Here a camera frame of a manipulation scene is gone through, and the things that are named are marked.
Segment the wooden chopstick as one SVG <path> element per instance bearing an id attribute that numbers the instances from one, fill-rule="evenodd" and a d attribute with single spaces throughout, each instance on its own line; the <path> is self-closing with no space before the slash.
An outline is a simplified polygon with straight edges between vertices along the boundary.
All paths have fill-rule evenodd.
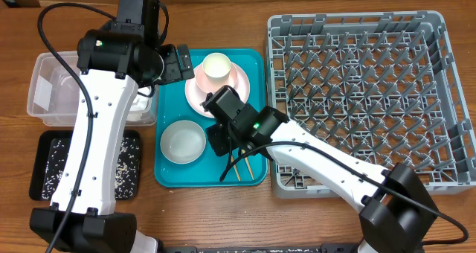
<path id="1" fill-rule="evenodd" d="M 248 157 L 245 157 L 245 164 L 246 164 L 246 167 L 248 168 L 248 172 L 251 177 L 251 180 L 254 180 L 254 173 L 252 171 L 251 164 L 250 164 L 250 161 L 248 160 Z"/>
<path id="2" fill-rule="evenodd" d="M 235 174 L 236 174 L 236 176 L 237 176 L 238 182 L 241 182 L 241 177 L 240 177 L 240 174 L 239 174 L 239 171 L 238 171 L 238 169 L 237 169 L 237 165 L 236 165 L 236 164 L 234 165 L 234 172 L 235 172 Z"/>

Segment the white napkin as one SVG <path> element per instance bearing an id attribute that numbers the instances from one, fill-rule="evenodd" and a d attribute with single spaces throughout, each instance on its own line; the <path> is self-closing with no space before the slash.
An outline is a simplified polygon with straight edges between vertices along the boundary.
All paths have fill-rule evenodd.
<path id="1" fill-rule="evenodd" d="M 129 112 L 145 113 L 148 111 L 152 105 L 152 97 L 154 94 L 155 90 L 151 86 L 139 88 Z"/>

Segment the grey bowl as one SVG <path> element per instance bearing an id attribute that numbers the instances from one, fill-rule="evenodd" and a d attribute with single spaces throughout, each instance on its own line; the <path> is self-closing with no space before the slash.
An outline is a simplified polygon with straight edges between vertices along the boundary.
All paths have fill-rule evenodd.
<path id="1" fill-rule="evenodd" d="M 160 149 L 163 156 L 174 164 L 189 164 L 205 151 L 204 130 L 195 122 L 176 121 L 162 133 Z"/>

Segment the rice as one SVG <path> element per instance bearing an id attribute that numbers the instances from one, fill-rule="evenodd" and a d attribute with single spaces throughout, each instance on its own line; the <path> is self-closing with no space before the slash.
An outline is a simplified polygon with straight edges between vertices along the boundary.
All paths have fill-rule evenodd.
<path id="1" fill-rule="evenodd" d="M 70 138 L 52 140 L 45 165 L 40 198 L 50 200 L 62 178 L 68 158 Z M 122 138 L 118 162 L 115 169 L 115 198 L 128 200 L 134 197 L 138 188 L 141 142 L 139 138 Z"/>

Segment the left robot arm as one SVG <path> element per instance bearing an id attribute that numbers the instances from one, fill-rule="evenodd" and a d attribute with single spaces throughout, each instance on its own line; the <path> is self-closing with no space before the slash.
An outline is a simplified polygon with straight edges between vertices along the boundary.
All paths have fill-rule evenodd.
<path id="1" fill-rule="evenodd" d="M 115 209 L 115 174 L 126 119 L 138 90 L 193 78 L 186 45 L 165 43 L 159 0 L 120 0 L 107 23 L 78 42 L 70 75 L 80 88 L 68 158 L 47 208 L 30 229 L 61 252 L 161 252 L 134 214 Z"/>

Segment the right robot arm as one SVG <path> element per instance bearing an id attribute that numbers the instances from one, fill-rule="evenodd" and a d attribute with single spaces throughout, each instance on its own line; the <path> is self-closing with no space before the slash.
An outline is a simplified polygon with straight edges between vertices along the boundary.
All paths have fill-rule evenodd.
<path id="1" fill-rule="evenodd" d="M 320 140 L 271 106 L 257 111 L 230 86 L 202 102 L 216 124 L 208 127 L 217 156 L 240 148 L 304 172 L 344 199 L 357 213 L 363 239 L 355 252 L 418 252 L 437 210 L 418 175 L 405 164 L 392 169 L 352 157 Z"/>

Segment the grey dishwasher rack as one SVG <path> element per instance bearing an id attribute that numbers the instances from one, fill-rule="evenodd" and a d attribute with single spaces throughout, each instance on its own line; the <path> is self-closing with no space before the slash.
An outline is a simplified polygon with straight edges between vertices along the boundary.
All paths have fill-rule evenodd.
<path id="1" fill-rule="evenodd" d="M 319 139 L 405 164 L 432 194 L 475 186 L 475 125 L 440 13 L 274 15 L 266 59 L 269 104 Z"/>

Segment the pink plate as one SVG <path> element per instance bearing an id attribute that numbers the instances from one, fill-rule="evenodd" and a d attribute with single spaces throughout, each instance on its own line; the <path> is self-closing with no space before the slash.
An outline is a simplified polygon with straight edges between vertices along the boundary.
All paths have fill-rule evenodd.
<path id="1" fill-rule="evenodd" d="M 250 82 L 246 73 L 236 64 L 232 63 L 231 68 L 231 75 L 236 80 L 234 89 L 237 91 L 240 100 L 243 103 L 248 101 L 248 97 L 250 95 Z M 189 103 L 190 107 L 197 113 L 206 118 L 213 118 L 212 114 L 206 112 L 202 107 L 202 103 L 205 101 L 206 92 L 203 92 L 199 85 L 196 82 L 196 78 L 191 80 L 187 80 L 185 83 L 185 97 L 187 102 Z"/>

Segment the pink bowl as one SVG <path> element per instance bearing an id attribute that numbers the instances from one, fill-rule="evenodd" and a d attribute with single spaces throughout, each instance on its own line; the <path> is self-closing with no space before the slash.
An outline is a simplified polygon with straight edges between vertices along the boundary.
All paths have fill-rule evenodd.
<path id="1" fill-rule="evenodd" d="M 218 81 L 207 76 L 202 63 L 198 65 L 194 71 L 196 83 L 203 92 L 216 92 L 222 86 L 231 86 L 235 88 L 238 84 L 237 68 L 233 63 L 231 64 L 231 71 L 225 80 Z"/>

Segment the cream cup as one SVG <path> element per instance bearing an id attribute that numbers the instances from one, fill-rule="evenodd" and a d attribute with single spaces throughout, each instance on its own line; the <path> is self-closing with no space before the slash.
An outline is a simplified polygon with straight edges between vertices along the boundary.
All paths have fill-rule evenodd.
<path id="1" fill-rule="evenodd" d="M 202 67 L 209 78 L 224 79 L 231 72 L 231 61 L 226 55 L 215 52 L 204 58 Z"/>

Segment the clear plastic bin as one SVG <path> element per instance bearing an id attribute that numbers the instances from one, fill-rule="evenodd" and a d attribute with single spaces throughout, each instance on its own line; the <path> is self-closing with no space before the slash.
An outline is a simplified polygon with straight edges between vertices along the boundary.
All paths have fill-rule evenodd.
<path id="1" fill-rule="evenodd" d="M 27 113 L 50 127 L 72 127 L 76 121 L 80 89 L 51 53 L 36 58 L 28 92 Z M 128 114 L 128 127 L 151 126 L 157 121 L 158 92 L 145 113 Z"/>

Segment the black plastic tray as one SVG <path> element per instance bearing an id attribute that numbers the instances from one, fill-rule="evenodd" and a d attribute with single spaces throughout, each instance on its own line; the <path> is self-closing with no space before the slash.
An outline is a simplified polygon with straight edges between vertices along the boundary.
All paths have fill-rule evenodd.
<path id="1" fill-rule="evenodd" d="M 50 145 L 53 139 L 55 138 L 70 138 L 72 137 L 71 130 L 48 130 L 42 133 L 39 137 L 39 143 L 36 151 L 36 158 L 34 162 L 32 177 L 30 181 L 29 196 L 32 200 L 40 201 L 44 200 L 40 198 L 40 191 L 42 189 L 45 165 L 48 158 L 48 153 L 50 150 Z M 124 131 L 123 138 L 139 138 L 141 142 L 141 137 L 139 133 L 135 130 L 127 129 Z"/>

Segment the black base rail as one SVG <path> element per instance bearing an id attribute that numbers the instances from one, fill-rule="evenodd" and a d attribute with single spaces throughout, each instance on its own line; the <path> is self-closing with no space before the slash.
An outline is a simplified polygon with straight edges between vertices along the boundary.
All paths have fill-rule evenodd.
<path id="1" fill-rule="evenodd" d="M 169 246 L 163 253 L 354 253 L 358 243 L 325 243 L 319 246 L 226 247 L 197 248 L 195 246 Z"/>

